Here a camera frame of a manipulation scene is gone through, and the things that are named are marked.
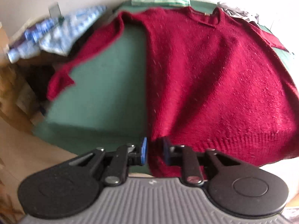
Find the small grey clip box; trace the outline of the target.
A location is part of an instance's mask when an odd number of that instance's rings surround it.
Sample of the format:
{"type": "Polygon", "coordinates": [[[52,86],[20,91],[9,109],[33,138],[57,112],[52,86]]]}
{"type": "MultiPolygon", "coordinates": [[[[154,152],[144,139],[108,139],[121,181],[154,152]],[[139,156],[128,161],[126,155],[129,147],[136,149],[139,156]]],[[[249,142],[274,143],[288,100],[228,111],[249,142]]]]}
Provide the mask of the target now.
{"type": "Polygon", "coordinates": [[[50,14],[51,18],[61,18],[62,17],[60,7],[57,2],[55,2],[49,6],[49,14],[50,14]]]}

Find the green table cover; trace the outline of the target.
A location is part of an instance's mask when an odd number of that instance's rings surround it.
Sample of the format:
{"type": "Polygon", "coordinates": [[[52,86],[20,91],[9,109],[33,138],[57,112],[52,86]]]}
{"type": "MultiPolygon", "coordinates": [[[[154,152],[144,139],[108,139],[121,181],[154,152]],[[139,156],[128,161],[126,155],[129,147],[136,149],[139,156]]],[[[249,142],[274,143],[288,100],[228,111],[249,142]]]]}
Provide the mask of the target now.
{"type": "MultiPolygon", "coordinates": [[[[146,43],[142,26],[126,24],[118,39],[70,71],[74,83],[51,100],[45,121],[34,133],[75,154],[97,145],[113,149],[144,137],[150,143],[146,43]]],[[[275,52],[282,63],[291,60],[284,46],[275,52]]]]}

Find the blue white patterned cloth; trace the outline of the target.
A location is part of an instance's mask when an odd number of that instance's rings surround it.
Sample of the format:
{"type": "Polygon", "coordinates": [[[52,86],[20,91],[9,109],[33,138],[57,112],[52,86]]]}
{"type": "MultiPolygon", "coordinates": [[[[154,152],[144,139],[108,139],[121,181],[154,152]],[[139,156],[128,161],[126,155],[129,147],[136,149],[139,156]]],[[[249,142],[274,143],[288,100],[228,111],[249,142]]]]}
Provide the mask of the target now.
{"type": "Polygon", "coordinates": [[[14,64],[41,52],[67,56],[75,42],[106,10],[107,6],[96,5],[62,14],[61,18],[51,18],[49,15],[28,20],[11,38],[6,50],[9,61],[14,64]]]}

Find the dark red knit sweater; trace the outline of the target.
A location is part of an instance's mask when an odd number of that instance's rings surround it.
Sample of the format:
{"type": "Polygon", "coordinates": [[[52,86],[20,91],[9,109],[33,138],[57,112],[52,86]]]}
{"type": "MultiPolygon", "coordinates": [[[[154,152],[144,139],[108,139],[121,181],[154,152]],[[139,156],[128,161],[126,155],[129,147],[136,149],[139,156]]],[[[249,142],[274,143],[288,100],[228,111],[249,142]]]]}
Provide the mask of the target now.
{"type": "Polygon", "coordinates": [[[148,163],[154,176],[178,176],[156,139],[195,151],[216,149],[253,165],[298,156],[298,91],[272,34],[219,8],[120,12],[54,74],[47,97],[74,82],[70,71],[120,37],[126,24],[147,36],[148,163]]]}

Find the cardboard boxes clutter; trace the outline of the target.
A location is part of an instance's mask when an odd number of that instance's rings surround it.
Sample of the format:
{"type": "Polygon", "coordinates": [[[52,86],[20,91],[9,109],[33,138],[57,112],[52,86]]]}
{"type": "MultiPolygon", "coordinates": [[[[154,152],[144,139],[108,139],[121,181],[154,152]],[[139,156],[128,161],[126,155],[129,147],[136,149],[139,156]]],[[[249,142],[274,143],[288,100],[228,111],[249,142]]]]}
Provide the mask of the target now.
{"type": "Polygon", "coordinates": [[[19,131],[31,133],[42,117],[43,104],[25,80],[26,68],[9,61],[8,44],[1,27],[1,119],[19,131]]]}

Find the crumpled lavender white garment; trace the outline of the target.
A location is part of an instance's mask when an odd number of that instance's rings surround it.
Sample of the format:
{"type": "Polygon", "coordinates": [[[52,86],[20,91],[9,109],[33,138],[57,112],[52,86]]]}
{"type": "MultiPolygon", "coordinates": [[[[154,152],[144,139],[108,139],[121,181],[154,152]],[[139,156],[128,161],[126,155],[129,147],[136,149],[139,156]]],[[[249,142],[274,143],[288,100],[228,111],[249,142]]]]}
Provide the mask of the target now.
{"type": "Polygon", "coordinates": [[[244,11],[238,7],[230,6],[227,3],[217,3],[217,7],[221,8],[227,15],[234,18],[240,18],[247,22],[259,22],[259,14],[250,13],[248,11],[244,11]]]}

